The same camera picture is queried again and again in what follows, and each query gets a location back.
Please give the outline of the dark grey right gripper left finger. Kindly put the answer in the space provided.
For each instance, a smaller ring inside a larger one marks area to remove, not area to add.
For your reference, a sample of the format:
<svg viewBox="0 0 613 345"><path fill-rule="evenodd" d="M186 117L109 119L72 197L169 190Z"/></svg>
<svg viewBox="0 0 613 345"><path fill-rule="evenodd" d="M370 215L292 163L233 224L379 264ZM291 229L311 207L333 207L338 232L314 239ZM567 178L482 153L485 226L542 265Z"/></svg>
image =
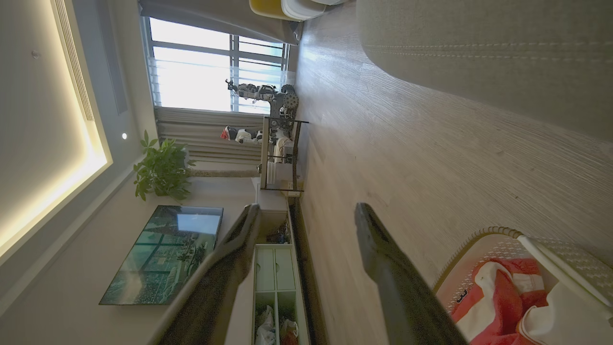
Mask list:
<svg viewBox="0 0 613 345"><path fill-rule="evenodd" d="M239 285L251 271L261 208L246 205L228 234L178 292L150 345L223 345Z"/></svg>

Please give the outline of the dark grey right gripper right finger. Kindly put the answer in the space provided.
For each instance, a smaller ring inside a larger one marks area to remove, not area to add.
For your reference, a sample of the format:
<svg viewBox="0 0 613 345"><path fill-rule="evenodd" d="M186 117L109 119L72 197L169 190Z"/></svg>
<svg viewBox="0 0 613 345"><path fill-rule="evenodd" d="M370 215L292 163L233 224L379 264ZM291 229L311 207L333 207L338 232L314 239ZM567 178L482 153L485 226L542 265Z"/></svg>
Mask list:
<svg viewBox="0 0 613 345"><path fill-rule="evenodd" d="M374 209L357 203L354 220L362 264L377 285L389 343L468 344Z"/></svg>

